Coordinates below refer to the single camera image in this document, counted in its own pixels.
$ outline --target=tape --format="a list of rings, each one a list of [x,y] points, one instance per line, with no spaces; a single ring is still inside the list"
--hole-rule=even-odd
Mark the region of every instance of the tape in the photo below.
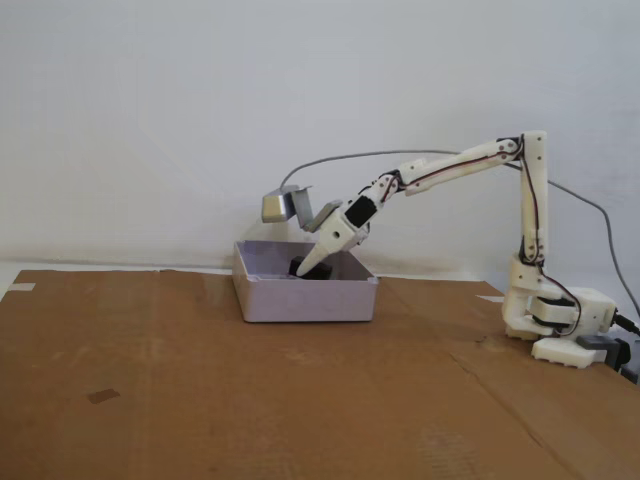
[[[493,303],[504,303],[504,297],[491,297],[486,295],[476,295],[476,297],[481,298],[483,300],[488,300]]]
[[[14,283],[9,285],[7,292],[30,292],[35,286],[35,283]]]

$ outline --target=robotic arm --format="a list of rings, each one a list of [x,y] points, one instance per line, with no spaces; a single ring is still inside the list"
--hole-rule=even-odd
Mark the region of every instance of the robotic arm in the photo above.
[[[539,132],[538,137],[544,138],[541,135],[543,134]],[[434,162],[422,158],[413,160],[403,163],[397,170],[382,174],[370,186],[363,188],[355,199],[349,201],[346,208],[338,208],[326,218],[319,228],[318,243],[298,268],[297,275],[306,274],[328,255],[349,250],[367,238],[369,221],[382,210],[395,193],[404,191],[407,196],[415,195],[439,183],[514,161],[523,153],[527,142],[525,137],[529,136],[530,134],[526,134],[516,139],[485,143],[459,155]],[[541,180],[544,182],[546,197],[546,175]],[[527,220],[533,220],[530,213]],[[529,237],[532,234],[535,236],[535,226],[532,222],[524,230],[529,232]]]
[[[522,240],[519,251],[511,259],[509,289],[502,308],[506,333],[527,340],[547,337],[534,344],[532,355],[535,358],[580,368],[595,361],[606,361],[614,366],[613,363],[619,362],[616,359],[620,345],[595,334],[608,331],[616,319],[621,320],[615,303],[590,288],[565,288],[544,272],[545,257],[549,251],[546,136],[543,131],[530,131],[519,137],[485,143],[441,160],[409,161],[380,175],[346,206],[332,202],[304,226],[299,218],[301,227],[319,231],[319,239],[298,267],[297,275],[305,275],[333,253],[360,244],[369,234],[369,222],[396,193],[415,195],[439,183],[520,161]],[[304,189],[298,192],[306,195]],[[278,198],[284,198],[284,192],[279,193]],[[263,218],[268,206],[267,202],[263,203]],[[286,220],[292,214],[274,216],[277,219],[273,221]]]

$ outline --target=cardboard box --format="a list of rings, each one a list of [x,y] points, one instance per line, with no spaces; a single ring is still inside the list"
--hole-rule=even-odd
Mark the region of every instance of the cardboard box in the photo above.
[[[631,479],[637,387],[538,362],[479,282],[382,279],[372,322],[250,324],[231,276],[22,272],[2,479]]]

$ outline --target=open box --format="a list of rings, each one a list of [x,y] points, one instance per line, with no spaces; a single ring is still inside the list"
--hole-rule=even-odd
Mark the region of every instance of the open box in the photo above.
[[[378,279],[350,252],[324,263],[328,280],[289,275],[289,264],[312,243],[241,241],[234,246],[233,283],[247,322],[366,322],[373,318]]]

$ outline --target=gray cable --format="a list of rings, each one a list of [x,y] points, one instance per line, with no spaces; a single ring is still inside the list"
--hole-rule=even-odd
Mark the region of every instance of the gray cable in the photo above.
[[[517,165],[511,165],[509,163],[505,163],[504,166],[505,167],[509,167],[509,168],[513,168],[514,170],[522,170],[522,167],[519,167]],[[548,182],[549,182],[549,185],[553,185],[554,187],[559,188],[563,192],[568,193],[572,197],[575,197],[578,200],[582,200],[584,203],[588,203],[592,207],[597,208],[598,210],[600,210],[602,215],[604,215],[604,221],[607,224],[607,236],[609,237],[609,251],[611,252],[611,259],[613,260],[613,266],[616,268],[616,273],[618,274],[618,278],[620,279],[620,283],[622,283],[622,286],[627,291],[627,294],[629,295],[629,298],[633,302],[633,306],[636,308],[636,312],[638,313],[638,316],[640,317],[640,306],[638,306],[638,302],[637,302],[636,298],[633,296],[633,293],[631,293],[631,289],[627,285],[627,282],[624,279],[624,275],[622,275],[622,272],[620,271],[620,265],[618,265],[618,257],[616,256],[616,251],[613,248],[613,232],[611,230],[611,220],[609,220],[609,214],[607,213],[607,211],[604,208],[602,208],[600,205],[598,205],[597,203],[592,202],[591,200],[588,200],[588,199],[584,198],[582,195],[578,195],[576,192],[573,192],[573,191],[569,190],[567,187],[564,187],[564,186],[560,185],[559,183],[554,182],[553,180],[548,180]]]
[[[454,151],[451,151],[451,150],[379,150],[379,151],[375,151],[375,152],[352,153],[352,154],[349,154],[349,155],[337,155],[335,157],[321,158],[320,160],[315,160],[313,162],[302,164],[302,165],[294,168],[293,170],[291,170],[289,172],[289,174],[286,177],[284,177],[284,180],[280,184],[280,189],[282,190],[282,188],[287,183],[287,180],[289,180],[294,173],[296,173],[296,172],[298,172],[298,171],[300,171],[300,170],[302,170],[304,168],[312,167],[313,165],[319,165],[321,163],[326,163],[326,162],[333,162],[334,160],[345,160],[347,158],[373,157],[373,156],[377,156],[377,155],[393,155],[393,154],[398,154],[398,153],[436,153],[436,154],[440,154],[440,155],[458,155],[460,152],[454,152]],[[504,166],[505,167],[509,167],[509,168],[513,168],[514,170],[522,170],[522,167],[519,167],[517,165],[511,165],[509,163],[505,163]],[[602,208],[597,203],[592,202],[591,200],[587,200],[583,196],[578,195],[577,193],[569,190],[567,187],[563,187],[562,185],[560,185],[559,183],[554,182],[553,180],[548,180],[548,182],[549,182],[549,185],[553,185],[554,187],[559,188],[563,192],[568,193],[569,195],[577,198],[578,200],[582,200],[583,202],[591,205],[592,207],[597,208],[604,215],[604,220],[605,220],[605,222],[607,224],[607,236],[609,237],[609,251],[611,252],[611,259],[613,260],[613,265],[616,268],[616,273],[618,274],[618,278],[620,279],[620,283],[622,283],[622,286],[627,291],[627,294],[629,295],[629,298],[631,299],[631,302],[633,302],[633,306],[635,307],[636,312],[638,313],[638,316],[640,317],[640,306],[638,306],[638,302],[637,302],[636,298],[633,296],[633,293],[631,293],[631,289],[627,285],[627,282],[624,279],[624,275],[622,275],[622,272],[620,271],[620,265],[618,265],[618,257],[616,256],[616,251],[615,251],[615,249],[613,247],[613,232],[611,230],[611,221],[609,220],[609,214],[606,212],[606,210],[604,208]]]
[[[394,155],[397,153],[437,153],[440,155],[457,155],[459,152],[452,152],[450,150],[379,150],[376,152],[364,152],[364,153],[352,153],[350,155],[338,155],[335,157],[326,157],[321,158],[320,160],[314,160],[313,162],[304,163],[289,172],[289,174],[284,177],[284,180],[280,184],[280,190],[284,188],[287,183],[287,180],[291,178],[291,176],[302,170],[303,168],[312,167],[314,165],[319,165],[321,163],[333,162],[334,160],[345,160],[347,158],[359,158],[359,157],[374,157],[376,155]]]

